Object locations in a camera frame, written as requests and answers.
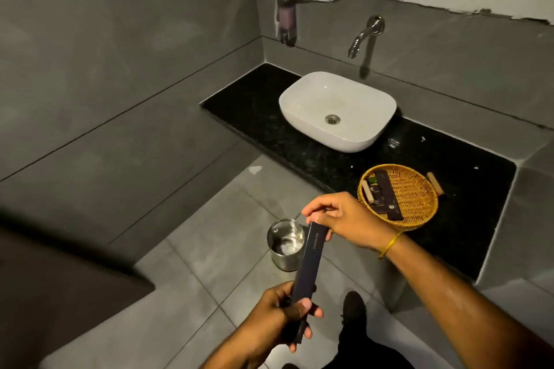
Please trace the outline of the person's left hand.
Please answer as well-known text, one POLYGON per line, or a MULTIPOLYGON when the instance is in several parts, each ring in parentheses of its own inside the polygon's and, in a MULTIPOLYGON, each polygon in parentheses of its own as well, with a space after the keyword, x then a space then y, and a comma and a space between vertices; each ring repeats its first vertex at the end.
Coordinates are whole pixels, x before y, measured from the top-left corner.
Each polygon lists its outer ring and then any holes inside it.
POLYGON ((270 353, 282 344, 287 345, 291 353, 295 353, 297 344, 285 342, 285 329, 288 324, 304 316, 320 319, 323 318, 324 313, 321 307, 308 298, 303 298, 287 308, 280 308, 276 285, 263 292, 259 302, 240 325, 240 338, 244 341, 249 340, 255 347, 270 353))

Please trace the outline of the person's right hand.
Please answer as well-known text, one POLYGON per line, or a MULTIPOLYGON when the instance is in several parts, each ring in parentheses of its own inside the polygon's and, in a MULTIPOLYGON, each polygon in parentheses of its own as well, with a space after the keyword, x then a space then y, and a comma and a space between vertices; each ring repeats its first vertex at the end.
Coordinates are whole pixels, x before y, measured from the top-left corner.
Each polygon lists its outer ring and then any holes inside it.
POLYGON ((332 235, 380 253, 398 233, 347 192, 320 195, 308 203, 301 214, 306 217, 307 224, 312 219, 335 219, 332 235))

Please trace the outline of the dark blue slim box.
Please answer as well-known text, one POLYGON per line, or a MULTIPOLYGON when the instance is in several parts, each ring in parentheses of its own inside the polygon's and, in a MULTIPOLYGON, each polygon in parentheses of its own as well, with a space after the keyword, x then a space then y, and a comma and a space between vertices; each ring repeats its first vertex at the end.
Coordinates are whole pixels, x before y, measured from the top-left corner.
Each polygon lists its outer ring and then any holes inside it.
MULTIPOLYGON (((300 266, 296 272, 290 303, 297 303, 303 298, 311 299, 314 293, 317 273, 320 266, 323 247, 329 228, 312 221, 308 227, 308 235, 304 242, 304 252, 300 266)), ((307 316, 287 325, 285 342, 301 344, 307 325, 307 316)))

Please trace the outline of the person's left forearm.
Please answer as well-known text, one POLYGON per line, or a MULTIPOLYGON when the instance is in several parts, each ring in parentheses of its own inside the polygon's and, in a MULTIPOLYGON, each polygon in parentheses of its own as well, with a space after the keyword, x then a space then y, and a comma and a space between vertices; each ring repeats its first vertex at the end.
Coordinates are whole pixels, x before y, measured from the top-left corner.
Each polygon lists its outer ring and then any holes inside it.
POLYGON ((242 338, 229 337, 215 349, 199 369, 258 369, 270 352, 242 338))

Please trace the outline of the person's right forearm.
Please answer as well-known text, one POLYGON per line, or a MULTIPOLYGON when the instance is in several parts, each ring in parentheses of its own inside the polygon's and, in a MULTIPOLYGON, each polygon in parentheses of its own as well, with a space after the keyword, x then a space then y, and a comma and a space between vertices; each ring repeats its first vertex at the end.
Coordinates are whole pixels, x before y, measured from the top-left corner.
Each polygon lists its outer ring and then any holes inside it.
POLYGON ((554 369, 554 347, 410 238, 401 235, 386 258, 403 274, 467 369, 554 369))

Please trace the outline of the steel waste bin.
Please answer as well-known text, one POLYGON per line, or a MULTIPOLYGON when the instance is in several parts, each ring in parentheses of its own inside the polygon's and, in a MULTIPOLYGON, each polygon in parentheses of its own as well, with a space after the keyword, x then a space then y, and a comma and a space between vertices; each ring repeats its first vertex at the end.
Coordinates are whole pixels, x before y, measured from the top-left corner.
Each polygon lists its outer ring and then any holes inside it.
POLYGON ((280 219, 267 231, 267 246, 275 266, 283 272, 295 272, 300 266, 305 230, 294 219, 280 219))

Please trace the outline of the person's black shoe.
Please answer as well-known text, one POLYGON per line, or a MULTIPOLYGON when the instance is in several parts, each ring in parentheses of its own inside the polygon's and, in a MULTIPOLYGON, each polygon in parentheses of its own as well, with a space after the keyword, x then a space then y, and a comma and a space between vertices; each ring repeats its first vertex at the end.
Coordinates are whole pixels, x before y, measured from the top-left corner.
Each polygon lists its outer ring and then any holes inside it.
POLYGON ((351 290, 346 294, 341 318, 341 341, 346 338, 358 338, 366 334, 367 312, 364 300, 358 292, 351 290))

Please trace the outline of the dark small packet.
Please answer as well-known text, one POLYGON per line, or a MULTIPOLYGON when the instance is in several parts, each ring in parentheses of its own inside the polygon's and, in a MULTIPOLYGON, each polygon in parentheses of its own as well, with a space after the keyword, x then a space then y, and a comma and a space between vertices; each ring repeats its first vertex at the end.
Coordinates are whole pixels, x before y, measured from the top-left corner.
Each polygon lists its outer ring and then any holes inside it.
POLYGON ((384 199, 380 186, 378 185, 376 177, 370 177, 370 178, 367 178, 366 180, 371 186, 371 191, 375 199, 375 203, 373 205, 370 205, 370 208, 376 213, 387 214, 388 206, 384 199))

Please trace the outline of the yellow wrist band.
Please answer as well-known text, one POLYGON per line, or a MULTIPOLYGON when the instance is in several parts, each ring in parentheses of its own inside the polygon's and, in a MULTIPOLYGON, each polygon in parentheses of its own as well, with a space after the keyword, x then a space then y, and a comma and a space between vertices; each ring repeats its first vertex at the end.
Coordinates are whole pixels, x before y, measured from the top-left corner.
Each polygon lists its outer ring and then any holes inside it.
POLYGON ((398 238, 404 234, 404 231, 399 231, 393 238, 392 240, 389 242, 389 244, 387 244, 387 246, 384 248, 384 250, 379 254, 378 256, 378 259, 379 260, 383 260, 388 251, 391 249, 391 247, 395 244, 395 242, 398 240, 398 238))

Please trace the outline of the black slim box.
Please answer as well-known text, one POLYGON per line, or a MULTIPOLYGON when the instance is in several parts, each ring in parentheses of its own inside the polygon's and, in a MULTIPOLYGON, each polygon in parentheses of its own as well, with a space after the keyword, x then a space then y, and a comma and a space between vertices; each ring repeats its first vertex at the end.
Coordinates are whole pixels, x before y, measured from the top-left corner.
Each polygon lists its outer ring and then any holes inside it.
POLYGON ((383 197, 383 203, 387 218, 391 221, 402 221, 403 215, 400 210, 396 194, 393 190, 391 179, 386 170, 378 169, 375 177, 383 197))

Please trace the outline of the round wicker basket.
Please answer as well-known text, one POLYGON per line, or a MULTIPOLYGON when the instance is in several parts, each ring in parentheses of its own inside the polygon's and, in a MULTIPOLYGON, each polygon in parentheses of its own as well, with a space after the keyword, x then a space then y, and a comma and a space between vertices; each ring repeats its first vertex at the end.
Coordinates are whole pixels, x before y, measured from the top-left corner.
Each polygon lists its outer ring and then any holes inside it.
POLYGON ((438 211, 438 198, 442 192, 436 191, 434 182, 434 178, 429 180, 410 167, 385 163, 370 168, 362 175, 357 187, 357 199, 370 212, 396 229, 404 232, 414 231, 430 222, 438 211), (378 169, 386 170, 391 179, 403 215, 402 221, 391 221, 386 214, 376 213, 367 202, 361 181, 375 177, 375 171, 378 169))

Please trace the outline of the white ceramic sink basin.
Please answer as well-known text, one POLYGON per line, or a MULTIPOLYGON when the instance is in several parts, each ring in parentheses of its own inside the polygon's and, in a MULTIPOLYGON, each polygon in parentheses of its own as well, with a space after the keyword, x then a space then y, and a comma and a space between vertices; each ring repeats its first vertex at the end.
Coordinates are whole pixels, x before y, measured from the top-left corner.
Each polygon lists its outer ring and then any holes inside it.
POLYGON ((296 130, 342 153, 371 146, 397 110, 389 94, 328 72, 301 77, 280 95, 279 106, 296 130), (339 116, 341 122, 327 124, 329 114, 339 116))

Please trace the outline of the dark brown door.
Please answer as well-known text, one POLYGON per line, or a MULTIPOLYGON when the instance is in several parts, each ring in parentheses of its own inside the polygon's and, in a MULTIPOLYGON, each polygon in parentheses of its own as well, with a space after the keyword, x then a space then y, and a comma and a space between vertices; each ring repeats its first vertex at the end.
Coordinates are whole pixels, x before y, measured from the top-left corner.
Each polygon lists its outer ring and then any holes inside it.
POLYGON ((36 369, 153 291, 128 260, 0 207, 0 369, 36 369))

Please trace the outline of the chrome wall faucet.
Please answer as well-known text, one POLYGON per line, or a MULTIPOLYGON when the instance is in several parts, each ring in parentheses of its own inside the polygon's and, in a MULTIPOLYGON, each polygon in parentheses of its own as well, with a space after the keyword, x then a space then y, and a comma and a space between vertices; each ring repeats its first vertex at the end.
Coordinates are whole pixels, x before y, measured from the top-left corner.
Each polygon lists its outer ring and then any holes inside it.
POLYGON ((385 21, 382 16, 370 16, 366 23, 366 28, 355 37, 353 43, 350 45, 347 56, 352 59, 356 58, 364 40, 370 36, 381 35, 384 29, 385 21))

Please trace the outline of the wall soap dispenser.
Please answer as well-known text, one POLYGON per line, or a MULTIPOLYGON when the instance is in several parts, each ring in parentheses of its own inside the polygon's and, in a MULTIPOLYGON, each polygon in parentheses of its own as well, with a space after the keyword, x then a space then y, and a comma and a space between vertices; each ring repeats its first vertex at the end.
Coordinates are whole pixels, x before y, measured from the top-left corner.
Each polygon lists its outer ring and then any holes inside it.
POLYGON ((294 47, 297 40, 296 1, 277 0, 275 20, 278 40, 288 47, 294 47))

